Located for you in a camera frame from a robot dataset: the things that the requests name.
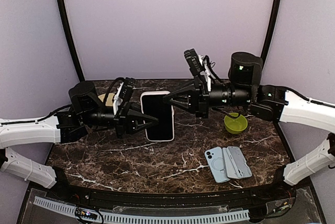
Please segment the grey-blue phone case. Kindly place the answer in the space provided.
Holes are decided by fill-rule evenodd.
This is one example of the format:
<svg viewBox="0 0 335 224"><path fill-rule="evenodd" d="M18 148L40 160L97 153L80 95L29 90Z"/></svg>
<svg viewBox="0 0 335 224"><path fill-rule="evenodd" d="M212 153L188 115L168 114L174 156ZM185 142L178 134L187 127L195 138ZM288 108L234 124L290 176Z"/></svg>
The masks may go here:
<svg viewBox="0 0 335 224"><path fill-rule="evenodd" d="M222 148L226 173L230 179L244 179L252 176L251 169L239 147Z"/></svg>

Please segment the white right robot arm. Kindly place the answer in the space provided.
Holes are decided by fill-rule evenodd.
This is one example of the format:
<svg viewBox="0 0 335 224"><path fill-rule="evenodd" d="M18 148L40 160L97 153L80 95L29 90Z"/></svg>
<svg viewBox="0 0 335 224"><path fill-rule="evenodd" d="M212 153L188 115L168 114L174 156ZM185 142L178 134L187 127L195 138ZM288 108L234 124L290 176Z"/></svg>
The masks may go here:
<svg viewBox="0 0 335 224"><path fill-rule="evenodd" d="M291 122L329 132L326 139L299 160L276 170L273 184L267 189L272 200L303 179L334 163L334 104L308 98L285 86L262 85L263 60L247 52L231 56L225 83L212 70L208 56L195 50L184 52L194 79L165 95L163 101L199 118L207 118L209 109L223 112L225 106L242 106L262 120Z"/></svg>

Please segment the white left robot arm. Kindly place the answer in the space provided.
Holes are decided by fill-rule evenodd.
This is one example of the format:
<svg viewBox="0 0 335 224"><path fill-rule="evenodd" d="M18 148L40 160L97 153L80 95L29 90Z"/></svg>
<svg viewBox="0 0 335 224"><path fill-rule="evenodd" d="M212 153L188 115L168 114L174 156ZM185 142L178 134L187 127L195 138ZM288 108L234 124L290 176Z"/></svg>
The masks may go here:
<svg viewBox="0 0 335 224"><path fill-rule="evenodd" d="M88 128L114 129L117 137L134 134L158 124L158 119L143 114L130 101L134 79L121 79L113 104L109 93L98 97L92 81L83 81L69 90L71 103L42 118L1 120L1 171L51 189L63 201L74 196L64 171L39 164L15 152L15 145L31 143L72 143L88 135Z"/></svg>

